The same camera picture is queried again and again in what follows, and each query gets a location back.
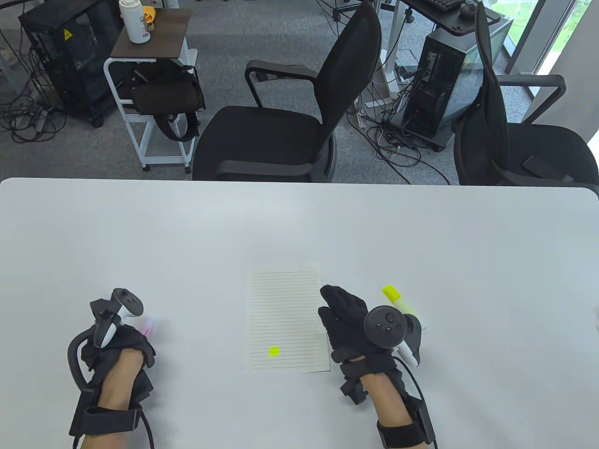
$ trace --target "keyboard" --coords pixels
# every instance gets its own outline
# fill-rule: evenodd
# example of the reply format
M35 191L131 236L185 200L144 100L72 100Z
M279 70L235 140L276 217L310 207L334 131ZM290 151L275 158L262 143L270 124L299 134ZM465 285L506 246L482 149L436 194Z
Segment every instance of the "keyboard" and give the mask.
M425 0L423 3L433 6L435 9L446 13L447 11L457 8L464 2L465 0Z

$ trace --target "brown shelf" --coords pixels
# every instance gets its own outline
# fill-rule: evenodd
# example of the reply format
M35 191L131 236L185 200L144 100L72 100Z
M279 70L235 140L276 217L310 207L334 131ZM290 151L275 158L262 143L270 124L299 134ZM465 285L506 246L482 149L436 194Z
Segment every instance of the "brown shelf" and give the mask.
M127 30L123 27L110 57L115 59L177 59L181 53L191 14L191 10L157 8L154 31L150 33L150 40L143 44L134 44L129 40Z

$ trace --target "lined paper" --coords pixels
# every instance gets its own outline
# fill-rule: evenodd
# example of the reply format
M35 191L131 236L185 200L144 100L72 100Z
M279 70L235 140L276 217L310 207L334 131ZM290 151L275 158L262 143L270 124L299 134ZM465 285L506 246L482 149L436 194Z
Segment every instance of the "lined paper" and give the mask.
M247 368L330 371L326 330L318 316L320 269L250 275Z

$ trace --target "black glove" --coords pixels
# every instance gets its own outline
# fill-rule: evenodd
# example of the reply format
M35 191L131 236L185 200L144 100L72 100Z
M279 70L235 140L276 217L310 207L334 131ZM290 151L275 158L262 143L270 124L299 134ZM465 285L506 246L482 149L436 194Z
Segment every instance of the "black glove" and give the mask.
M104 348L100 349L93 344L93 336L87 340L85 346L81 348L81 360L85 362L90 371L94 371L92 380L89 382L91 387L99 387L104 382L110 370L119 361L120 352L127 348L140 350L144 354L144 366L151 368L154 365L156 352L152 345L140 331L126 324L117 326L112 340ZM132 397L137 396L136 399L139 399L141 396L147 396L152 388L152 384L142 369L135 379L133 388L134 392L137 391L138 394L134 394Z
M320 294L329 305L320 307L318 314L331 341L333 361L347 363L365 356L368 370L374 374L395 369L391 350L378 347L366 337L366 303L341 287L324 286Z

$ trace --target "gray carpet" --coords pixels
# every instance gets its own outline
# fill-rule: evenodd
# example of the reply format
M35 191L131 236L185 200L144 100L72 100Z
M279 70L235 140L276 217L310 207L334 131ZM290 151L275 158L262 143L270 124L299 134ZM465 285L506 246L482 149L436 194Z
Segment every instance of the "gray carpet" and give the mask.
M243 77L249 60L302 63L318 69L336 39L314 0L180 0L180 6L193 9L188 43L199 51L199 75L207 101L201 130L225 105L253 105ZM409 48L419 58L432 23L415 16L414 23L404 28L399 47ZM380 18L386 39L392 13L382 11ZM18 37L16 31L11 35ZM496 70L502 72L506 62L502 55ZM269 107L319 116L308 82L276 81L258 88L263 103ZM504 90L504 96L510 121L520 121L530 104L528 95L522 88L510 87ZM335 134L335 182L403 182L387 164L375 158L374 150L345 119ZM452 184L458 183L451 148L442 153L424 150L423 159L442 171ZM444 184L424 164L403 169L402 173L413 184ZM143 172L116 110L106 117L100 129L69 119L65 129L49 142L15 144L7 134L0 134L0 180L9 177L190 179L180 167L155 166L150 172Z

